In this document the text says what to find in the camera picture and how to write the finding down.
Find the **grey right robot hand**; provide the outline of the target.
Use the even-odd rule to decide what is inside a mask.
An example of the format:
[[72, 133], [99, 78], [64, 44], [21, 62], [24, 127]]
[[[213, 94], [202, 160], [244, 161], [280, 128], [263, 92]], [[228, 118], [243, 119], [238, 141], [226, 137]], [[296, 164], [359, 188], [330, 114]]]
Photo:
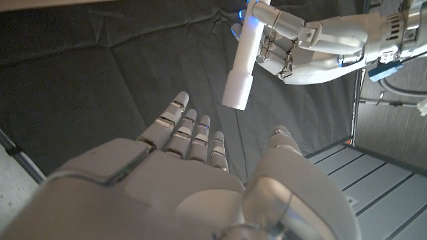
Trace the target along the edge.
[[360, 239], [342, 190], [278, 125], [247, 183], [224, 135], [179, 93], [136, 139], [68, 160], [37, 188], [2, 239]]

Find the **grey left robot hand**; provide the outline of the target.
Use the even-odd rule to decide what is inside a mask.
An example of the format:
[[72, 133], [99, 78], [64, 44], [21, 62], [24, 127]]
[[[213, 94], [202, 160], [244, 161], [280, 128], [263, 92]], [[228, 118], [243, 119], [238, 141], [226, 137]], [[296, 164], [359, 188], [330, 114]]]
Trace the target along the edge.
[[233, 75], [255, 64], [290, 85], [325, 83], [373, 62], [395, 60], [404, 16], [378, 13], [305, 21], [265, 1], [250, 1], [231, 27], [238, 40]]

